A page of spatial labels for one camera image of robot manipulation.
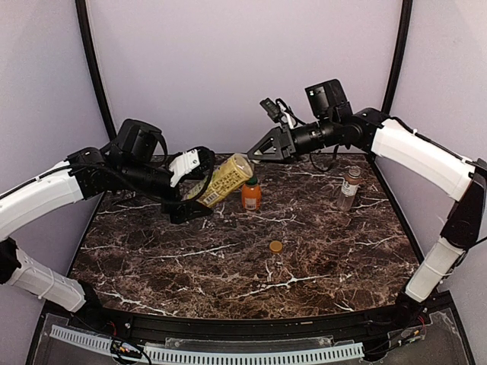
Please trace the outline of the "yellow tea bottle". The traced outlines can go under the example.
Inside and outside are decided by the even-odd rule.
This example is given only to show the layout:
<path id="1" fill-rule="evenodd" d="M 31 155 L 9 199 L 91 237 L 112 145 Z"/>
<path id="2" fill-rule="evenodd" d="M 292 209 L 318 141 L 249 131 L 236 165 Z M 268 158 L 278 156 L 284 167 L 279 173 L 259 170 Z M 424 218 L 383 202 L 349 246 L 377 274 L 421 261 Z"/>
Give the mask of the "yellow tea bottle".
<path id="1" fill-rule="evenodd" d="M 196 201 L 212 208 L 252 176 L 253 165 L 247 157 L 239 153 L 233 154 L 213 172 L 207 189 Z"/>

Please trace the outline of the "clear coffee bottle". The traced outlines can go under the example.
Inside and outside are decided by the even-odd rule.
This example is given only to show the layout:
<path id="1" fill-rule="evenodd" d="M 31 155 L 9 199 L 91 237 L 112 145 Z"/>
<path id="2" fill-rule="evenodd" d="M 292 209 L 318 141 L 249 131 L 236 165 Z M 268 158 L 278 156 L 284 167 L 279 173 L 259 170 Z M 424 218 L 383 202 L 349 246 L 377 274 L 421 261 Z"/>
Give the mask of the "clear coffee bottle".
<path id="1" fill-rule="evenodd" d="M 336 203 L 337 208 L 340 211 L 347 212 L 351 209 L 360 182 L 361 168 L 358 166 L 350 167 L 344 175 L 340 194 Z"/>

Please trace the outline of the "gold bottle cap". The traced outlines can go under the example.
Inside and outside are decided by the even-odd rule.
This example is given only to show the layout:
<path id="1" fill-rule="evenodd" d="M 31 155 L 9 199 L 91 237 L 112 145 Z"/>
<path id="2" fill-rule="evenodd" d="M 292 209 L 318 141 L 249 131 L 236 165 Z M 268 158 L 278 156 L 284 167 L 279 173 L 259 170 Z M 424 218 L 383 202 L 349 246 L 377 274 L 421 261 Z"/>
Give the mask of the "gold bottle cap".
<path id="1" fill-rule="evenodd" d="M 273 240 L 270 244 L 269 244 L 269 250 L 274 253 L 274 254 L 279 254 L 282 252 L 283 250 L 283 244 L 281 241 L 278 241 L 278 240 Z"/>

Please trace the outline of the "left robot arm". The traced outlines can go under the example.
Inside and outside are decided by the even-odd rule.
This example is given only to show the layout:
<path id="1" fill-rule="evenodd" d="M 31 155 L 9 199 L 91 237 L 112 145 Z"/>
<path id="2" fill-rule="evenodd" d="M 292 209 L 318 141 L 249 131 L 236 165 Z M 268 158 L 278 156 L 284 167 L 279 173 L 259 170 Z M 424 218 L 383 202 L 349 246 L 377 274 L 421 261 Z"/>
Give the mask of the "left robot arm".
<path id="1" fill-rule="evenodd" d="M 99 309 L 101 303 L 91 285 L 69 279 L 32 259 L 11 235 L 58 208 L 123 190 L 158 203 L 175 224 L 205 215 L 208 210 L 197 199 L 209 183 L 204 182 L 192 198 L 182 198 L 179 184 L 211 177 L 214 152 L 198 146 L 174 156 L 165 154 L 161 165 L 155 167 L 151 159 L 157 146 L 167 150 L 159 128 L 127 119 L 117 136 L 102 148 L 84 148 L 70 154 L 45 173 L 3 193 L 1 283 L 53 302 L 70 313 Z"/>

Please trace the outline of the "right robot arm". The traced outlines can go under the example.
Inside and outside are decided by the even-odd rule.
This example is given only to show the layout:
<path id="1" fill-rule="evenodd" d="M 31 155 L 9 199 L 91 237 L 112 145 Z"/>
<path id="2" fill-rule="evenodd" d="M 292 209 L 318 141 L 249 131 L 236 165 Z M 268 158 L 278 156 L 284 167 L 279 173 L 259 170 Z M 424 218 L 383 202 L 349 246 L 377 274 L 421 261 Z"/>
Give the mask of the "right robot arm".
<path id="1" fill-rule="evenodd" d="M 300 122 L 281 100 L 266 98 L 260 106 L 276 123 L 248 152 L 250 160 L 287 161 L 327 147 L 355 147 L 390 159 L 442 189 L 454 205 L 399 301 L 424 303 L 474 246 L 480 244 L 485 212 L 486 162 L 463 157 L 408 127 L 400 118 L 374 108 L 352 112 L 339 80 L 305 90 L 315 121 Z"/>

